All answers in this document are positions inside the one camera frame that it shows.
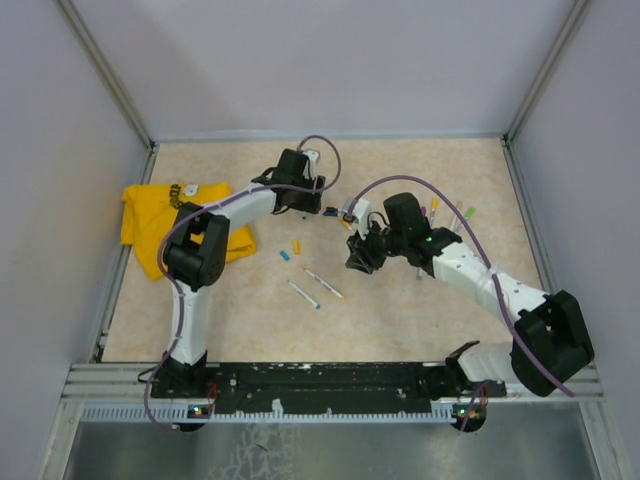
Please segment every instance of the purple cable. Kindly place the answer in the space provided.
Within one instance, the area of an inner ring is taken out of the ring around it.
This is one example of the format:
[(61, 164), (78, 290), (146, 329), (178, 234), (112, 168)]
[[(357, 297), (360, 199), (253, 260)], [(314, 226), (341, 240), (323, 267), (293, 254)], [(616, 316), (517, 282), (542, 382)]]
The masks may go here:
[[(422, 180), (421, 178), (413, 177), (411, 175), (391, 175), (389, 177), (381, 178), (380, 180), (373, 182), (371, 185), (369, 185), (364, 190), (362, 190), (358, 195), (356, 195), (356, 197), (353, 199), (353, 202), (351, 202), (351, 205), (349, 205), (349, 209), (347, 210), (347, 213), (351, 215), (354, 207), (356, 206), (356, 203), (358, 203), (358, 200), (360, 200), (365, 193), (367, 193), (372, 188), (375, 188), (382, 183), (390, 182), (391, 180), (409, 180), (411, 182), (416, 182), (416, 183), (419, 183), (420, 185), (427, 187), (433, 193), (438, 195), (442, 199), (442, 201), (446, 203), (447, 206), (458, 217), (460, 222), (462, 222), (462, 225), (464, 226), (465, 230), (469, 233), (469, 237), (471, 237), (471, 241), (473, 242), (476, 249), (478, 250), (478, 254), (482, 258), (482, 261), (487, 266), (487, 268), (491, 268), (491, 262), (489, 261), (489, 257), (487, 256), (486, 252), (482, 248), (482, 245), (480, 244), (478, 237), (476, 237), (476, 234), (473, 233), (471, 226), (469, 226), (469, 223), (464, 218), (464, 215), (440, 190), (438, 190), (436, 187), (431, 185), (426, 180)], [(547, 380), (549, 380), (549, 382), (551, 382), (558, 390), (562, 391), (564, 394), (566, 394), (569, 397), (575, 397), (575, 394), (569, 388), (563, 385), (562, 382), (560, 382), (556, 377), (554, 377), (553, 374), (549, 370), (547, 370), (547, 368), (536, 358), (536, 356), (529, 349), (527, 344), (524, 343), (524, 340), (522, 340), (522, 337), (518, 334), (518, 332), (515, 329), (515, 326), (513, 325), (513, 322), (511, 321), (509, 310), (507, 309), (507, 305), (504, 302), (502, 287), (500, 286), (500, 280), (498, 279), (498, 276), (494, 273), (491, 275), (491, 279), (493, 280), (493, 284), (496, 289), (496, 296), (498, 297), (498, 305), (500, 306), (500, 312), (504, 317), (504, 323), (506, 324), (507, 329), (509, 330), (509, 333), (511, 334), (515, 342), (518, 344), (522, 352), (533, 364), (533, 366), (536, 367), (536, 369), (538, 369), (538, 371)]]
[(173, 351), (176, 349), (176, 347), (178, 345), (178, 340), (180, 339), (180, 335), (182, 334), (182, 327), (184, 326), (184, 292), (183, 292), (182, 288), (180, 287), (180, 284), (176, 281), (176, 279), (173, 278), (171, 275), (169, 275), (169, 272), (164, 267), (164, 262), (162, 261), (162, 253), (164, 252), (164, 248), (167, 245), (167, 242), (169, 241), (169, 238), (179, 228), (181, 228), (183, 225), (187, 224), (188, 222), (190, 222), (194, 218), (196, 218), (196, 217), (198, 217), (198, 216), (200, 216), (200, 215), (202, 215), (204, 213), (211, 212), (213, 210), (217, 210), (218, 208), (222, 208), (222, 207), (224, 207), (226, 205), (229, 205), (230, 203), (235, 202), (236, 200), (239, 200), (239, 199), (241, 199), (241, 198), (243, 198), (243, 197), (245, 197), (247, 195), (250, 195), (253, 192), (262, 192), (264, 190), (272, 190), (272, 189), (281, 188), (281, 189), (285, 189), (285, 190), (295, 190), (297, 192), (322, 193), (325, 190), (328, 190), (329, 188), (333, 187), (335, 185), (335, 183), (338, 181), (338, 178), (340, 178), (340, 173), (342, 172), (342, 157), (340, 156), (340, 152), (338, 151), (338, 148), (335, 146), (335, 144), (331, 140), (329, 140), (328, 138), (323, 137), (322, 135), (309, 135), (308, 137), (305, 137), (305, 138), (302, 139), (302, 141), (298, 144), (297, 150), (301, 150), (302, 147), (309, 140), (314, 139), (314, 138), (322, 140), (325, 143), (327, 143), (331, 147), (331, 149), (333, 150), (333, 152), (336, 155), (336, 160), (338, 162), (338, 171), (336, 173), (336, 176), (333, 178), (333, 180), (328, 185), (325, 185), (322, 188), (316, 188), (316, 189), (296, 187), (294, 185), (262, 185), (260, 187), (253, 188), (251, 190), (243, 190), (242, 192), (238, 192), (235, 195), (231, 195), (231, 196), (229, 196), (229, 197), (227, 197), (227, 198), (225, 198), (225, 199), (223, 199), (223, 200), (221, 200), (221, 201), (219, 201), (217, 203), (214, 203), (213, 205), (209, 205), (206, 208), (200, 209), (197, 212), (194, 212), (194, 213), (192, 213), (190, 215), (187, 215), (182, 220), (177, 222), (171, 228), (171, 230), (169, 230), (169, 232), (164, 236), (164, 238), (160, 242), (160, 247), (158, 248), (158, 253), (156, 255), (156, 263), (158, 265), (158, 268), (162, 272), (162, 274), (165, 277), (167, 277), (167, 279), (173, 284), (173, 286), (176, 288), (176, 290), (178, 292), (178, 326), (177, 326), (176, 332), (175, 332), (175, 339), (173, 340), (173, 342), (171, 343), (171, 345), (169, 346), (167, 351), (164, 353), (164, 355), (162, 356), (160, 361), (153, 368), (153, 370), (151, 371), (151, 374), (149, 375), (149, 378), (146, 381), (146, 384), (144, 386), (143, 403), (144, 403), (144, 412), (147, 415), (147, 417), (149, 418), (149, 420), (151, 421), (151, 423), (153, 423), (157, 427), (161, 428), (162, 430), (165, 430), (167, 432), (176, 432), (176, 431), (178, 431), (177, 427), (175, 427), (175, 426), (166, 427), (165, 425), (163, 425), (160, 422), (158, 422), (158, 420), (156, 420), (156, 418), (154, 417), (153, 412), (151, 411), (151, 408), (149, 407), (149, 395), (151, 393), (151, 385), (153, 384), (153, 379), (158, 374), (158, 371), (160, 371), (160, 369), (162, 368), (162, 365), (164, 364), (164, 362), (167, 361), (167, 359), (171, 356)]
[(487, 385), (487, 383), (488, 383), (487, 380), (485, 380), (484, 382), (481, 382), (480, 385), (478, 385), (476, 389), (473, 391), (473, 394), (471, 395), (471, 401), (469, 402), (469, 405), (467, 406), (467, 410), (466, 412), (464, 412), (464, 417), (462, 418), (462, 424), (460, 425), (461, 432), (464, 432), (464, 429), (467, 426), (467, 423), (469, 422), (469, 415), (471, 415), (471, 409), (473, 408), (473, 404), (475, 403), (476, 398), (478, 398), (480, 393), (482, 393), (482, 389)]

